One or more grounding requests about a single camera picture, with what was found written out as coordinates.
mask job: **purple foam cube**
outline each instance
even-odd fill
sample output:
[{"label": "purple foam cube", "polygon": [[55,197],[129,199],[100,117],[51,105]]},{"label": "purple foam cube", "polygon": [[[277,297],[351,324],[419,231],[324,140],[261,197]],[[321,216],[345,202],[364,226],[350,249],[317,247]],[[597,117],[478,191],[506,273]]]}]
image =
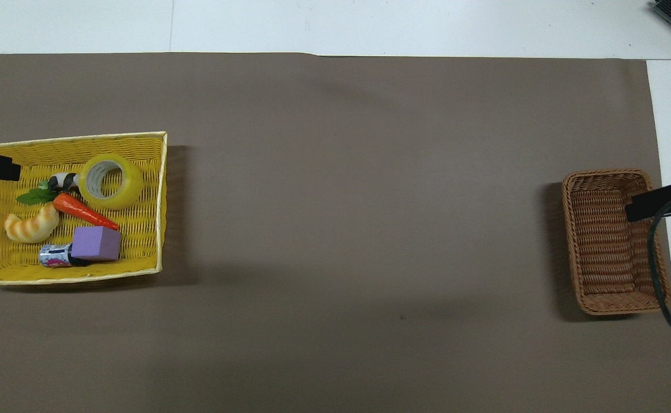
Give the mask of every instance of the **purple foam cube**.
[{"label": "purple foam cube", "polygon": [[78,227],[73,234],[73,258],[89,261],[119,259],[121,233],[107,227]]}]

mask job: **bread roll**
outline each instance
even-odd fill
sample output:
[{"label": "bread roll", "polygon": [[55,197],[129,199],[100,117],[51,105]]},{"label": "bread roll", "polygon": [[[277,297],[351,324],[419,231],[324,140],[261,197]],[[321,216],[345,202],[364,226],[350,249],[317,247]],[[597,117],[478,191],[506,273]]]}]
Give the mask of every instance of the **bread roll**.
[{"label": "bread roll", "polygon": [[45,204],[40,213],[31,219],[21,220],[17,215],[9,214],[5,220],[5,231],[12,241],[18,243],[39,243],[50,236],[58,226],[60,217],[52,202]]}]

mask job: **clear packing tape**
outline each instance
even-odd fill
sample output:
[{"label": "clear packing tape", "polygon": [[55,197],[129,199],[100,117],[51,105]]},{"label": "clear packing tape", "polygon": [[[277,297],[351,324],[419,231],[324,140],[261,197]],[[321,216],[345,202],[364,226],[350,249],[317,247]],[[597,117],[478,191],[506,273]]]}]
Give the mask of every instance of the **clear packing tape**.
[{"label": "clear packing tape", "polygon": [[[102,181],[113,170],[121,170],[121,186],[110,196],[102,193]],[[142,193],[144,181],[136,165],[118,154],[101,154],[91,158],[79,173],[79,190],[91,207],[124,209],[130,207]]]}]

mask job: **white table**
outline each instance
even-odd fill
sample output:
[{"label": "white table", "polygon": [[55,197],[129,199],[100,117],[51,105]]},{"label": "white table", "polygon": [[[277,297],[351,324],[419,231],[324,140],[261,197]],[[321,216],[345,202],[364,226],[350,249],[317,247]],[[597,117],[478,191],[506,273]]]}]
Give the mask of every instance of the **white table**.
[{"label": "white table", "polygon": [[646,0],[0,2],[0,53],[107,52],[645,59],[671,183],[671,27]]}]

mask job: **green leaf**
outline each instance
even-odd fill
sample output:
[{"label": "green leaf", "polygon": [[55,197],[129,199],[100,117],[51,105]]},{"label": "green leaf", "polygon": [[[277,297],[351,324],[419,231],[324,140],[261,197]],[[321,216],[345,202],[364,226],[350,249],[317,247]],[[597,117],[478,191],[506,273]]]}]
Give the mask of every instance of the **green leaf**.
[{"label": "green leaf", "polygon": [[25,205],[44,204],[50,202],[57,194],[49,189],[32,188],[28,193],[24,193],[17,197],[17,202]]}]

